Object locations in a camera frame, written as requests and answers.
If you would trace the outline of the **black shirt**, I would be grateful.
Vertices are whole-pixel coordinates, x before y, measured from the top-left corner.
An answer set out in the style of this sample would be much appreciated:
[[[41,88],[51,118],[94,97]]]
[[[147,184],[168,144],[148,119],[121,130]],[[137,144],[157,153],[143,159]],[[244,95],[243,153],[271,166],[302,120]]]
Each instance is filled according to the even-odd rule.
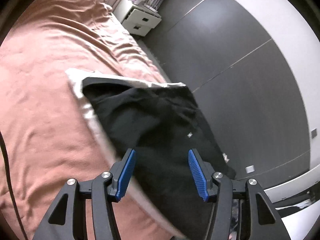
[[[188,164],[195,148],[214,170],[235,177],[210,126],[186,86],[142,88],[128,81],[88,77],[82,92],[118,157],[136,152],[134,176],[156,209],[189,239],[203,239],[212,206],[196,189]]]

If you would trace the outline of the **white pillow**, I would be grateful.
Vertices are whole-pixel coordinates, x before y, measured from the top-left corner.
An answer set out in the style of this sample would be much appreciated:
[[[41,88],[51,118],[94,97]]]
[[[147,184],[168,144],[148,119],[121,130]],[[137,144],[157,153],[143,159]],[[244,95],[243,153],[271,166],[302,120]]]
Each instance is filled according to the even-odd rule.
[[[114,164],[119,158],[116,156],[116,151],[112,145],[110,139],[107,137],[104,132],[102,125],[100,124],[97,115],[94,112],[94,109],[89,103],[89,100],[86,99],[82,93],[82,82],[87,77],[96,77],[96,78],[105,78],[111,79],[112,81],[125,81],[136,88],[168,88],[168,87],[183,87],[185,84],[179,83],[158,83],[158,82],[149,82],[140,79],[134,79],[131,77],[123,77],[117,75],[110,75],[101,73],[99,71],[91,71],[87,69],[76,69],[68,68],[65,71],[69,79],[69,87],[78,101],[78,106],[82,117],[87,123],[89,130],[91,131],[93,138],[96,143],[99,145],[102,155],[107,161],[108,165]],[[134,199],[134,201],[145,211],[148,215],[151,216],[157,223],[160,224],[162,228],[172,233],[178,238],[184,238],[185,236],[176,229],[161,213],[160,211],[152,204],[148,199],[145,193],[142,191],[142,188],[138,184],[135,178],[132,178],[129,183],[129,190],[127,191],[129,196]]]

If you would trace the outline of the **brown bed sheet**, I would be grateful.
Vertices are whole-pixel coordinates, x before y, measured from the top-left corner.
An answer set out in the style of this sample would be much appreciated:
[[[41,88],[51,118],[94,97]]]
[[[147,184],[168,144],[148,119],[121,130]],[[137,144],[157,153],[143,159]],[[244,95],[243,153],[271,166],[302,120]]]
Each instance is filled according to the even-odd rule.
[[[1,173],[1,213],[32,238],[69,178],[108,170],[66,75],[87,69],[151,82],[164,77],[107,0],[35,0],[1,45],[1,133],[14,198]]]

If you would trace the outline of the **dark grey wardrobe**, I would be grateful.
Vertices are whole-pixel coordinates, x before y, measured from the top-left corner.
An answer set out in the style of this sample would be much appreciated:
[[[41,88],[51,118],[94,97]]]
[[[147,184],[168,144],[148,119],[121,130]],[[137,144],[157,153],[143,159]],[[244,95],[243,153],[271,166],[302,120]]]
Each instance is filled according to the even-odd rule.
[[[185,83],[238,178],[263,187],[310,168],[296,80],[267,31],[235,0],[164,0],[144,43],[172,82]]]

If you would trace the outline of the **white nightstand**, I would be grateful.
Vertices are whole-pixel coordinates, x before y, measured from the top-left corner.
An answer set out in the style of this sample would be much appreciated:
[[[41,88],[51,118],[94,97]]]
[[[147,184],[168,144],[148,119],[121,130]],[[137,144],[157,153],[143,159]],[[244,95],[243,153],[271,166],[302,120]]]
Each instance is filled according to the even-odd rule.
[[[121,0],[113,11],[121,25],[133,35],[146,36],[161,22],[161,16],[143,5]]]

